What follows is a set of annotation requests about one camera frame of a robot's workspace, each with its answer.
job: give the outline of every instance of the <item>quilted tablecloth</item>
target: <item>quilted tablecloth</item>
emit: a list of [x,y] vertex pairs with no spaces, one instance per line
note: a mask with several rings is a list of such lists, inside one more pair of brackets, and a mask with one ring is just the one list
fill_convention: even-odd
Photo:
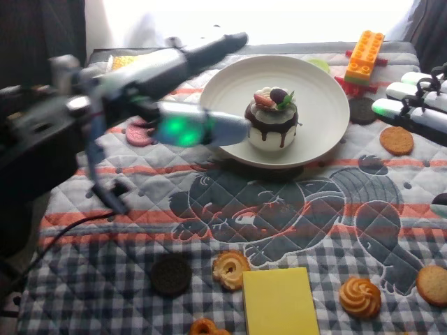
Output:
[[[197,102],[220,69],[254,54],[319,58],[332,76],[342,76],[344,51],[352,47],[249,47],[167,98]],[[91,61],[104,66],[108,55],[98,52]],[[374,99],[418,70],[405,43],[384,43],[381,57],[389,63],[374,70],[372,82],[380,86]],[[387,124],[350,124],[321,160],[266,172],[206,147],[132,147],[126,123],[101,138],[107,159],[98,172],[106,184],[118,179],[129,186],[123,199],[131,212],[77,227],[45,256],[29,275],[19,334],[187,334],[198,318],[246,334],[242,293],[212,280],[213,259],[228,249],[242,251],[253,270],[306,267],[322,334],[447,333],[447,312],[430,306],[415,287],[425,265],[447,266],[446,220],[430,210],[434,197],[447,191],[447,148],[413,135],[411,155],[394,157],[379,144]],[[80,156],[75,176],[52,190],[42,245],[69,223],[107,211],[89,191],[86,173]],[[173,252],[191,264],[192,283],[180,297],[163,299],[152,291],[149,273]],[[338,290],[349,276],[380,287],[375,319],[359,321],[343,311]]]

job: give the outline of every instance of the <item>chocolate drip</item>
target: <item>chocolate drip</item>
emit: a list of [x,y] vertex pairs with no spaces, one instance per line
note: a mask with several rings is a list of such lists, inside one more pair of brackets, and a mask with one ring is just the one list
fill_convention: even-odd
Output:
[[293,126],[297,126],[298,123],[298,113],[296,112],[290,120],[283,122],[282,124],[266,124],[265,122],[257,120],[257,118],[251,112],[251,105],[249,104],[245,110],[245,119],[251,122],[253,128],[258,129],[261,132],[263,141],[267,140],[267,133],[272,131],[281,134],[281,145],[280,148],[284,148],[284,141],[286,140],[287,132]]

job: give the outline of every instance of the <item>yellow paper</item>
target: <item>yellow paper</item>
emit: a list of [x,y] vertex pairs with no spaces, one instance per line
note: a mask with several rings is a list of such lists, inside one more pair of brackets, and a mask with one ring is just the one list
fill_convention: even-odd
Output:
[[319,335],[307,269],[246,271],[248,335]]

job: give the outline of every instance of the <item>dark curtain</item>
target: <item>dark curtain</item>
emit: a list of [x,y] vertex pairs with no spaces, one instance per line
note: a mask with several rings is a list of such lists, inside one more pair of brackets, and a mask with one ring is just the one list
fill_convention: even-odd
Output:
[[421,6],[424,15],[411,42],[418,53],[420,69],[429,73],[447,62],[447,1],[422,0]]
[[50,57],[85,62],[85,0],[0,0],[0,88],[49,84]]

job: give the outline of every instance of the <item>pink cookie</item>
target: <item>pink cookie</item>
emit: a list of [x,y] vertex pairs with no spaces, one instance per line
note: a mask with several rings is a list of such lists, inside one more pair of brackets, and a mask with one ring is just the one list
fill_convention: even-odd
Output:
[[141,127],[146,121],[138,119],[132,121],[126,128],[126,140],[130,145],[134,147],[146,147],[147,145],[153,144],[155,141],[149,137],[149,133],[153,132],[154,129],[147,129]]

